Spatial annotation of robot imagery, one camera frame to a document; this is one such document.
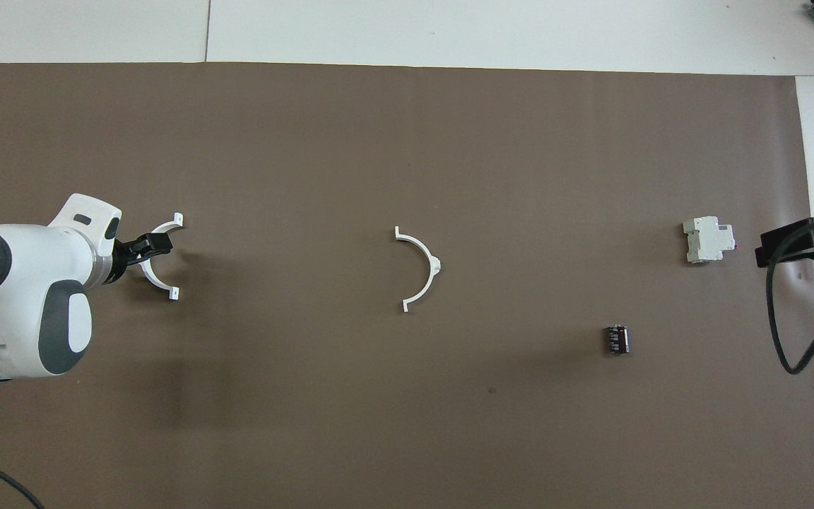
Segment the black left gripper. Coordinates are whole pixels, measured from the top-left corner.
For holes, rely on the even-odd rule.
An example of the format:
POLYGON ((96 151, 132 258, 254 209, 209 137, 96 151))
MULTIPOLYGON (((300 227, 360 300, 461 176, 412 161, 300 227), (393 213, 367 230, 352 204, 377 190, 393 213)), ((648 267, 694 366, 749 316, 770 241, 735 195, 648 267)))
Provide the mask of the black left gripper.
POLYGON ((141 264, 152 257, 166 255, 172 250, 172 241, 167 233, 149 232, 140 235, 138 241, 116 240, 111 254, 111 268, 103 283, 115 283, 127 267, 141 264))

